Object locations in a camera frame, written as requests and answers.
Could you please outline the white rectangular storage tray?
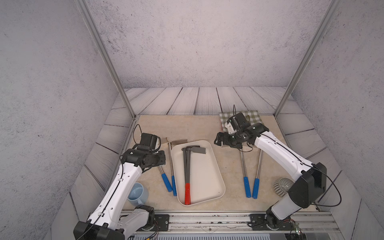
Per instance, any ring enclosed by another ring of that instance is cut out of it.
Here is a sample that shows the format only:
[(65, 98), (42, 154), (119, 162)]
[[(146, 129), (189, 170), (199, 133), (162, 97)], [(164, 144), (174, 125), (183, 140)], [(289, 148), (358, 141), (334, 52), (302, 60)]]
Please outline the white rectangular storage tray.
[[(185, 204), (185, 166), (182, 149), (188, 146), (200, 146), (205, 154), (191, 153), (190, 195), (191, 203)], [(226, 186), (221, 175), (211, 144), (206, 140), (176, 145), (171, 150), (173, 170), (177, 189), (177, 198), (182, 206), (191, 207), (221, 198)]]

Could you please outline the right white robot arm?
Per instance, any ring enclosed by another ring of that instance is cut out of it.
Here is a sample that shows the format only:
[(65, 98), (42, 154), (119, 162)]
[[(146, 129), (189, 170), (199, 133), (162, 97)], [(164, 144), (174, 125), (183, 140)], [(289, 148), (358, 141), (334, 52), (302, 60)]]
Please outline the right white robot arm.
[(239, 149), (242, 143), (251, 144), (279, 163), (295, 181), (288, 193), (266, 211), (269, 224), (282, 222), (291, 214), (312, 205), (324, 192), (327, 168), (313, 164), (283, 144), (261, 123), (238, 128), (233, 133), (218, 133), (214, 141), (218, 146)]

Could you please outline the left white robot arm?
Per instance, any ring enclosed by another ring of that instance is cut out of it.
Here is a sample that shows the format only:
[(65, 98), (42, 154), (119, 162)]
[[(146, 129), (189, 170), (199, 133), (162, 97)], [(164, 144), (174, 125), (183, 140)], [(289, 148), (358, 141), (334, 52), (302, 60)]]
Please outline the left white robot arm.
[(164, 151), (128, 149), (121, 157), (113, 183), (96, 210), (74, 228), (77, 240), (127, 240), (141, 228), (155, 226), (154, 208), (139, 204), (132, 213), (121, 218), (123, 206), (142, 173), (166, 163)]

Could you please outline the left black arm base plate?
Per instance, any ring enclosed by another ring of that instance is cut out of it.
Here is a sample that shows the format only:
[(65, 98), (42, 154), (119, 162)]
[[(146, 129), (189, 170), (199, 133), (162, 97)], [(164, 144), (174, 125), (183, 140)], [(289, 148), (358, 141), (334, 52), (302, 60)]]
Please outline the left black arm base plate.
[(154, 223), (149, 227), (138, 229), (138, 232), (167, 232), (169, 230), (170, 215), (155, 214)]

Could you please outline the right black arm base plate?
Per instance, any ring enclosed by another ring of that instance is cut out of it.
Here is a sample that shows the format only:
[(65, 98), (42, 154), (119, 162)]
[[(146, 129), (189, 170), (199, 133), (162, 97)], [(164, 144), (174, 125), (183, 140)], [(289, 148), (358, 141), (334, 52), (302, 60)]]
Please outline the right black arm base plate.
[(296, 227), (296, 222), (291, 218), (276, 220), (267, 214), (250, 214), (247, 225), (253, 231), (290, 231)]

